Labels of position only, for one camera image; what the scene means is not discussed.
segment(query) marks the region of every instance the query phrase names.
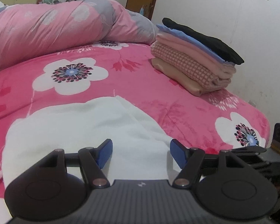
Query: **blue gripper pad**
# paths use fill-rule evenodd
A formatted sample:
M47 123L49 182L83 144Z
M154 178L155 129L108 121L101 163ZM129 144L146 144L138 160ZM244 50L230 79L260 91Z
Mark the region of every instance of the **blue gripper pad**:
M170 142L170 153L181 169L185 167L188 161L186 156L186 151L187 148L185 148L177 140L173 139Z
M105 140L98 148L96 153L96 164L102 169L109 160L113 152L113 142L110 139Z

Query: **black folded garment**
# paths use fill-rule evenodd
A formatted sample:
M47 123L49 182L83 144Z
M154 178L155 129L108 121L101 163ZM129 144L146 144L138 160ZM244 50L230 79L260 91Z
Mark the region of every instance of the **black folded garment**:
M176 29L184 32L186 35L191 36L192 38L198 40L206 47L210 48L213 52L215 52L218 56L220 56L225 61L233 62L237 65L244 63L244 60L236 53L232 48L230 48L227 44L225 44L220 39L209 37L204 34L198 33L195 30L185 26L177 24L169 18L163 19L163 24L171 29Z

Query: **floral bedsheet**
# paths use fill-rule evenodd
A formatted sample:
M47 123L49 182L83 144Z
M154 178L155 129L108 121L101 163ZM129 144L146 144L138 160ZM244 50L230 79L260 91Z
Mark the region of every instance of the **floral bedsheet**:
M186 147L217 153L267 145L270 126L259 110L227 90L195 97L155 70L152 58L148 45L105 41L0 71L0 201L4 197L1 154L9 127L52 105L121 96ZM62 141L67 133L59 134Z

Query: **black mechanical device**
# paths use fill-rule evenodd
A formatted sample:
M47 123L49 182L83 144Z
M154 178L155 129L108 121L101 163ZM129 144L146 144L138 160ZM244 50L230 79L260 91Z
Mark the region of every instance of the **black mechanical device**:
M98 148L48 154L7 187L9 224L271 223L280 163L263 161L264 148L211 155L174 139L170 152L182 170L172 185L115 180L111 186L101 169L112 149L107 139ZM66 167L80 167L83 180Z

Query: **houndstooth fabric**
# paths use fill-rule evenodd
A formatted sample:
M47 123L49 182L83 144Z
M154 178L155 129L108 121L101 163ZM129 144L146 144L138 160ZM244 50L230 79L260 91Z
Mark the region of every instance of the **houndstooth fabric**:
M218 78L218 76L190 56L174 50L158 41L151 45L151 53L153 56L171 64L192 80L197 81L205 89L224 88L231 83L230 79Z

